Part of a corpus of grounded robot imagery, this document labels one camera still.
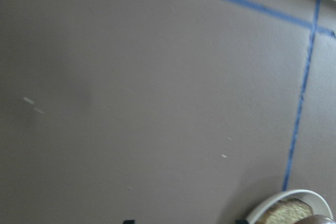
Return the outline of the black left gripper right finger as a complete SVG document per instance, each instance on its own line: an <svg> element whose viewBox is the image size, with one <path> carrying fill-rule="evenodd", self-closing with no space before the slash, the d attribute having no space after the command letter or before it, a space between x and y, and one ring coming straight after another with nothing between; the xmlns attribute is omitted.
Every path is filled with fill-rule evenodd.
<svg viewBox="0 0 336 224"><path fill-rule="evenodd" d="M248 221L246 219L237 219L235 224L248 224Z"/></svg>

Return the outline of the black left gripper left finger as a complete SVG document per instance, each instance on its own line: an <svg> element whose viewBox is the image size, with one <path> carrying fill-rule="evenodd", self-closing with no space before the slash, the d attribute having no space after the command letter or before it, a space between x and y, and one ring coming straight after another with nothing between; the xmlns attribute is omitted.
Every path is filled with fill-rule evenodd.
<svg viewBox="0 0 336 224"><path fill-rule="evenodd" d="M123 224L135 224L135 220L125 220Z"/></svg>

